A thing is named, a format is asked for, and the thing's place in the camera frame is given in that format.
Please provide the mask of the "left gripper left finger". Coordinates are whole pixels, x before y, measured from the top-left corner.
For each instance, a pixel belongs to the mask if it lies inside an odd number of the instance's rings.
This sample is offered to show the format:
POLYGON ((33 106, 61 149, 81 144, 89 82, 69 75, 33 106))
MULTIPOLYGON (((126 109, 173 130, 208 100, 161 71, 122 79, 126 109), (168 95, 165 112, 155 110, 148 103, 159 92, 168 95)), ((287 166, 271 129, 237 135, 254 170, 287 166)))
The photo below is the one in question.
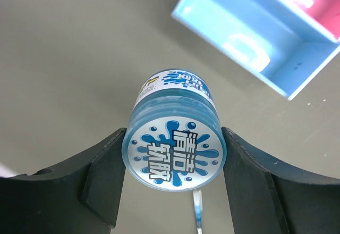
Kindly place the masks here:
POLYGON ((124 182, 125 132, 35 174, 1 178, 1 233, 110 233, 124 182))

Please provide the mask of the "blue pen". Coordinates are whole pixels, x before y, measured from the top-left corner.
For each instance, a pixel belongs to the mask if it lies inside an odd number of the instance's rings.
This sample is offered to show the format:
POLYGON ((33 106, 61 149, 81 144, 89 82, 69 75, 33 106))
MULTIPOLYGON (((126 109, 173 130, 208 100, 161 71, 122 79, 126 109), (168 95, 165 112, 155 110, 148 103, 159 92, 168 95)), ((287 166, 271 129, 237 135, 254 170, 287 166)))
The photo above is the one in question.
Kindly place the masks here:
POLYGON ((202 234, 202 192, 200 189, 193 191, 193 203, 197 234, 202 234))

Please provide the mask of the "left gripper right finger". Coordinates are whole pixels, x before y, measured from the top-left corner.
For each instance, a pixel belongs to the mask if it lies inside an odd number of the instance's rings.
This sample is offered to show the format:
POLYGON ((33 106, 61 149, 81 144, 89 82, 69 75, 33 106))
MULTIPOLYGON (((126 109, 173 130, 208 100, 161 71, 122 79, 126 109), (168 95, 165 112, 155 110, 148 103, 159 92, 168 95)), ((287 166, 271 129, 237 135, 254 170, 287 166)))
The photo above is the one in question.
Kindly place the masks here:
POLYGON ((235 233, 339 233, 339 179, 290 165, 222 128, 235 233))

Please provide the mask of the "light blue tray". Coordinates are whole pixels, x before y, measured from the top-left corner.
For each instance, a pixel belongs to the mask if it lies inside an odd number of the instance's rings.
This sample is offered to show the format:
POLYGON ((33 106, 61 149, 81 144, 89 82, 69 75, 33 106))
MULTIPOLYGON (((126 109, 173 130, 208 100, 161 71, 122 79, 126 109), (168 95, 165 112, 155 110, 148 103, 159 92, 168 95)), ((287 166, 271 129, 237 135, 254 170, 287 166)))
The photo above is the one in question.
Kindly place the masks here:
POLYGON ((287 99, 339 53, 330 32, 282 0, 179 0, 172 17, 287 99))

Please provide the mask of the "blue white tape roll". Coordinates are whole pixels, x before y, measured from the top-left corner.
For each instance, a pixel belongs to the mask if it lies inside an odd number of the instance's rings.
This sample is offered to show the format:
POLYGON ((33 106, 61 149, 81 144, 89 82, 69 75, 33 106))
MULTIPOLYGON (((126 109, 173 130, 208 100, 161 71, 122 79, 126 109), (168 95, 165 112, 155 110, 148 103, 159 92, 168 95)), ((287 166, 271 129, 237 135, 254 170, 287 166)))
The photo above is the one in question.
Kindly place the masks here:
POLYGON ((182 192, 211 182, 226 158, 226 142, 206 82, 185 69, 149 77, 123 139, 126 169, 150 188, 182 192))

